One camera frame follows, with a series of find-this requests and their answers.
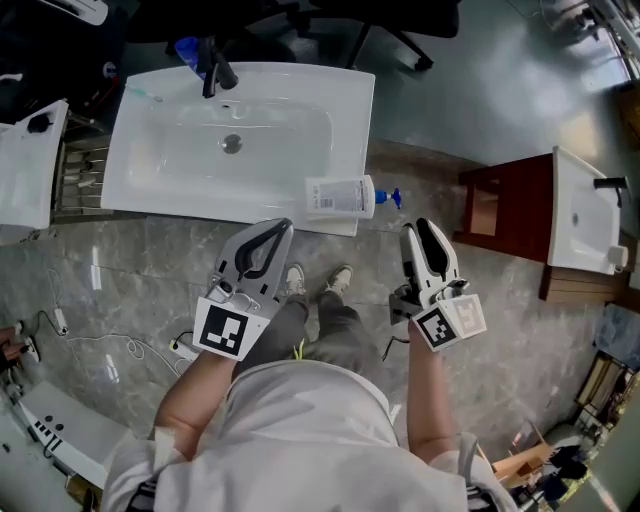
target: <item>white shirt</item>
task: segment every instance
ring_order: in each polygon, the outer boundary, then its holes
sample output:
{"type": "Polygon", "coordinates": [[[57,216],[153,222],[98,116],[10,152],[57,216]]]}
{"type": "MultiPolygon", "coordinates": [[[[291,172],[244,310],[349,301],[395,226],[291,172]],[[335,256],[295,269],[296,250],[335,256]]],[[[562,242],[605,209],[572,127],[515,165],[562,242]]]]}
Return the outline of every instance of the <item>white shirt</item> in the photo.
{"type": "MultiPolygon", "coordinates": [[[[337,366],[256,367],[236,379],[220,432],[203,434],[192,461],[162,429],[156,441],[123,446],[103,510],[125,511],[130,502],[161,512],[468,510],[458,452],[425,464],[398,446],[388,409],[378,388],[337,366]]],[[[515,510],[479,457],[471,480],[501,510],[515,510]]]]}

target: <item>gray pants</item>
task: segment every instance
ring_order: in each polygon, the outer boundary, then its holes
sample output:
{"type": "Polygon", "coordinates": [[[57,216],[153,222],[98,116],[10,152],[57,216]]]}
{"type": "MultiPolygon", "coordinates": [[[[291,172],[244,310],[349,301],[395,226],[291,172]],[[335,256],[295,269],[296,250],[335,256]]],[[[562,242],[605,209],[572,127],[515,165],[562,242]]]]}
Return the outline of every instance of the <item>gray pants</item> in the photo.
{"type": "Polygon", "coordinates": [[[260,364],[294,359],[293,348],[298,348],[304,339],[303,359],[346,368],[386,391],[382,358],[353,308],[345,306],[340,296],[333,292],[320,294],[320,335],[313,343],[309,343],[304,327],[308,317],[306,298],[302,295],[289,297],[244,360],[236,365],[233,377],[260,364]]]}

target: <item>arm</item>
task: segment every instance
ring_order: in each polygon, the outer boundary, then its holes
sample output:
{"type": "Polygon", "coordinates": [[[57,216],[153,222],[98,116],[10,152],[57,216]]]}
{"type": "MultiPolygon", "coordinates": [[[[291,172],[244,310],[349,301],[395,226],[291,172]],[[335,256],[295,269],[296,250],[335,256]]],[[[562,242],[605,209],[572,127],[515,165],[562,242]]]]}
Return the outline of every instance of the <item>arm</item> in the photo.
{"type": "Polygon", "coordinates": [[[162,399],[154,426],[174,431],[175,448],[187,460],[229,389],[235,364],[203,351],[162,399]]]}
{"type": "Polygon", "coordinates": [[[442,356],[431,352],[413,322],[409,322],[409,343],[409,450],[428,464],[441,453],[456,449],[456,426],[442,356]]]}

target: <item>bottle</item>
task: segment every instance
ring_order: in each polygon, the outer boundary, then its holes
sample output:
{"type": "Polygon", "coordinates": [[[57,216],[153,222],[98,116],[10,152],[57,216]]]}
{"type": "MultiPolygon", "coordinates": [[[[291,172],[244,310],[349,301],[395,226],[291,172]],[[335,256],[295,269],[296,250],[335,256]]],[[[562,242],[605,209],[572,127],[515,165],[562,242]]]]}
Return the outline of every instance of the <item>bottle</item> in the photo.
{"type": "Polygon", "coordinates": [[[307,213],[311,218],[349,217],[370,219],[376,204],[393,199],[400,208],[402,198],[396,188],[393,194],[375,189],[371,176],[360,178],[307,178],[307,213]]]}
{"type": "Polygon", "coordinates": [[[191,70],[204,80],[204,74],[198,73],[198,38],[183,37],[175,42],[173,47],[183,62],[191,68],[191,70]]]}

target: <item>drain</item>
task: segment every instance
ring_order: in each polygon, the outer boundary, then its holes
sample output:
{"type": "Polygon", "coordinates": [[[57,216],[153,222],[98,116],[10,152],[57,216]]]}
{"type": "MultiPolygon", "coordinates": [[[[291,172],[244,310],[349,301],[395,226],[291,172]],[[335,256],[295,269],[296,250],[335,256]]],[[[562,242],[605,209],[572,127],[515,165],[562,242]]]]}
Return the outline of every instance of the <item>drain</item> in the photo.
{"type": "Polygon", "coordinates": [[[240,151],[240,148],[242,147],[242,139],[240,138],[240,135],[232,133],[231,135],[227,135],[220,145],[225,153],[234,155],[240,151]]]}

